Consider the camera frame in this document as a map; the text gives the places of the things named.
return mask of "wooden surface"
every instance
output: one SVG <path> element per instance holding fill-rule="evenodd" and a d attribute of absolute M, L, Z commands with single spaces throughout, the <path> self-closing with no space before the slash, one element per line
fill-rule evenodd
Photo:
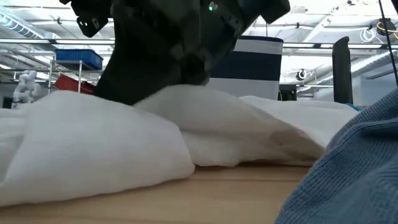
<path fill-rule="evenodd" d="M 188 180 L 118 194 L 0 208 L 0 223 L 273 223 L 308 168 L 197 169 Z"/>

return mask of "blue bin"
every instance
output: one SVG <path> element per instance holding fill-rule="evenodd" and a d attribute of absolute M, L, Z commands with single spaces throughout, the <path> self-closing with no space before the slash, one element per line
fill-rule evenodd
<path fill-rule="evenodd" d="M 58 64 L 70 70 L 78 70 L 80 60 L 87 65 L 83 70 L 102 70 L 103 58 L 91 49 L 57 49 L 55 56 Z"/>

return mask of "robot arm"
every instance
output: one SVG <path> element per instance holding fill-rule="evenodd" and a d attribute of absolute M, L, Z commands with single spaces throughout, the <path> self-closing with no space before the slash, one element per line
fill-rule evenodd
<path fill-rule="evenodd" d="M 169 85 L 205 84 L 258 16 L 271 23 L 290 11 L 288 0 L 60 1 L 72 2 L 88 37 L 113 18 L 115 49 L 95 95 L 128 105 Z"/>

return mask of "blue fabric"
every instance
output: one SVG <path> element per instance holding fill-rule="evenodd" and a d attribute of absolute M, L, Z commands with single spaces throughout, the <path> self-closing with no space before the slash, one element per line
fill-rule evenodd
<path fill-rule="evenodd" d="M 398 223 L 398 90 L 340 130 L 275 223 Z"/>
<path fill-rule="evenodd" d="M 352 108 L 353 108 L 354 110 L 356 110 L 356 111 L 361 111 L 361 110 L 362 110 L 361 108 L 358 108 L 358 107 L 354 106 L 354 105 L 351 104 L 351 103 L 345 103 L 345 105 L 352 107 Z"/>

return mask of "white fabric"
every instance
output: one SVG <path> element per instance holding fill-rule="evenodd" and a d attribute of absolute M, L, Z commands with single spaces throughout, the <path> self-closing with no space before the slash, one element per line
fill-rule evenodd
<path fill-rule="evenodd" d="M 357 114 L 339 103 L 239 99 L 203 86 L 183 85 L 166 88 L 135 107 L 177 124 L 193 163 L 200 166 L 235 166 L 255 160 L 310 164 Z"/>
<path fill-rule="evenodd" d="M 1 110 L 0 123 L 0 205 L 119 192 L 194 170 L 175 124 L 94 96 L 57 91 L 23 113 Z"/>
<path fill-rule="evenodd" d="M 355 114 L 203 86 L 169 87 L 135 108 L 56 91 L 0 110 L 0 206 L 150 186 L 188 177 L 193 164 L 313 162 Z"/>

